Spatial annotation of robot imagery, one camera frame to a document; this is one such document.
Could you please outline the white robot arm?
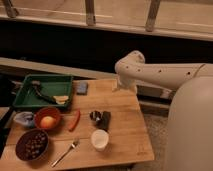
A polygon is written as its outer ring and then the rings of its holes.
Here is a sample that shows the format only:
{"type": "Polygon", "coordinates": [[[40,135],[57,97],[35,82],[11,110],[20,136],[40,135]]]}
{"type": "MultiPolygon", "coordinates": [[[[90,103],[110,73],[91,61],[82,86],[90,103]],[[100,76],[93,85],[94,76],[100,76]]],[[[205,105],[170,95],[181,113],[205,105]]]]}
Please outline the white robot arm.
{"type": "Polygon", "coordinates": [[[168,116],[164,171],[213,171],[213,64],[147,64],[134,50],[115,64],[117,87],[137,80],[175,92],[168,116]]]}

